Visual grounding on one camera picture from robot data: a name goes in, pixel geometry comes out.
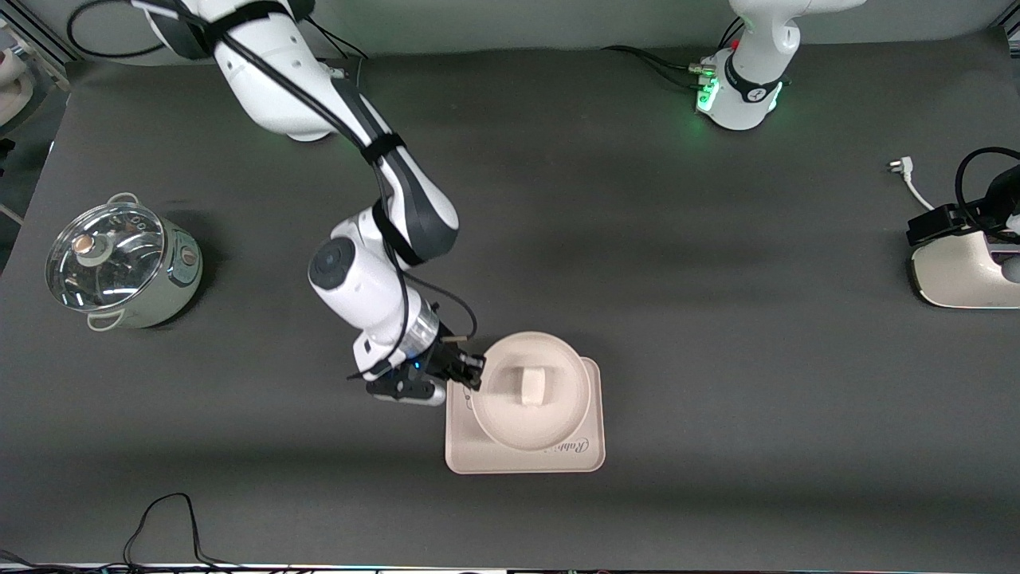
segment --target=white power cord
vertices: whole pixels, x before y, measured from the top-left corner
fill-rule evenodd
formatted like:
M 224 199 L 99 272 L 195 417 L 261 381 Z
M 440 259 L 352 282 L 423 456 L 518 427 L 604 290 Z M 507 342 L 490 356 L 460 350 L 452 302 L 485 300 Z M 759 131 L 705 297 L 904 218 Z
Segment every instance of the white power cord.
M 907 184 L 907 188 L 914 194 L 914 198 L 917 199 L 921 205 L 924 205 L 925 209 L 929 211 L 934 209 L 934 206 L 932 206 L 931 203 L 928 203 L 925 198 L 921 197 L 921 193 L 917 191 L 916 187 L 914 187 L 914 160 L 909 155 L 905 155 L 896 161 L 889 161 L 887 167 L 889 168 L 889 171 L 903 175 L 903 182 Z

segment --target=stainless steel pot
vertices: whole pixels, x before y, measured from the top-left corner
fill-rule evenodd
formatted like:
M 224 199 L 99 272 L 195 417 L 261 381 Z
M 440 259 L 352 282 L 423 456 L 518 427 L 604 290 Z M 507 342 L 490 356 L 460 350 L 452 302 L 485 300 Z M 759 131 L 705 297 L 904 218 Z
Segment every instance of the stainless steel pot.
M 93 331 L 149 327 L 191 300 L 202 252 L 188 231 L 118 193 L 57 237 L 46 281 L 58 302 L 88 314 Z

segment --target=beige tray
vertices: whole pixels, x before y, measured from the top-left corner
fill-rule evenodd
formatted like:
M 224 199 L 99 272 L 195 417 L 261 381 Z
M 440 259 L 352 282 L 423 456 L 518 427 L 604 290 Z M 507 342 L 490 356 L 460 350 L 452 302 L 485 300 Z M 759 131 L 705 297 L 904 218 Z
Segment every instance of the beige tray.
M 606 460 L 602 424 L 602 375 L 581 358 L 592 385 L 592 404 L 583 422 L 563 442 L 536 453 L 515 451 L 489 438 L 474 419 L 471 395 L 458 385 L 447 399 L 446 460 L 457 474 L 593 472 Z

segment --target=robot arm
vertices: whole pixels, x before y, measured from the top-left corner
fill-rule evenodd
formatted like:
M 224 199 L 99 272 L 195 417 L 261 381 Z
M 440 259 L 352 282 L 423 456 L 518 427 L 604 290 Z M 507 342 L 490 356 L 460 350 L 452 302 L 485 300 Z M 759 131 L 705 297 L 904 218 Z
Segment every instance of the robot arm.
M 866 1 L 729 0 L 746 30 L 735 51 L 723 47 L 702 58 L 699 67 L 712 70 L 712 76 L 703 81 L 696 109 L 729 129 L 757 126 L 775 108 L 780 77 L 801 47 L 801 29 L 794 18 L 848 10 Z
M 435 309 L 408 286 L 403 269 L 447 253 L 457 238 L 453 204 L 424 174 L 403 140 L 356 86 L 334 80 L 315 60 L 294 20 L 292 5 L 249 0 L 177 0 L 209 30 L 246 48 L 317 100 L 339 122 L 296 98 L 226 40 L 206 43 L 251 118 L 298 141 L 341 133 L 387 180 L 392 195 L 342 221 L 308 266 L 312 289 L 362 332 L 354 355 L 369 394 L 405 403 L 441 405 L 455 380 L 477 388 L 483 359 L 461 352 Z M 147 10 L 153 30 L 171 49 L 184 23 Z

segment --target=gray mat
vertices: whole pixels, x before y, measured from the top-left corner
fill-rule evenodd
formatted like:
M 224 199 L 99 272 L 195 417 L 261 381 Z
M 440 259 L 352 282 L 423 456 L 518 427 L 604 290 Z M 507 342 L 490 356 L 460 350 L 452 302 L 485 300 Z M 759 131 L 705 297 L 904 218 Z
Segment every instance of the gray mat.
M 882 169 L 913 154 L 946 202 L 964 154 L 1020 145 L 1005 39 L 809 46 L 789 71 L 734 134 L 626 54 L 365 64 L 460 212 L 420 273 L 474 306 L 469 348 L 542 330 L 602 368 L 602 470 L 460 477 L 442 410 L 344 380 L 356 333 L 305 278 L 375 197 L 352 146 L 262 131 L 212 67 L 76 68 L 0 279 L 2 545 L 112 560 L 186 490 L 206 550 L 241 562 L 1016 572 L 1020 316 L 912 295 L 918 206 Z M 972 192 L 1008 165 L 975 163 Z M 43 259 L 118 191 L 208 268 L 183 317 L 97 335 Z M 138 560 L 190 558 L 183 508 L 150 528 Z

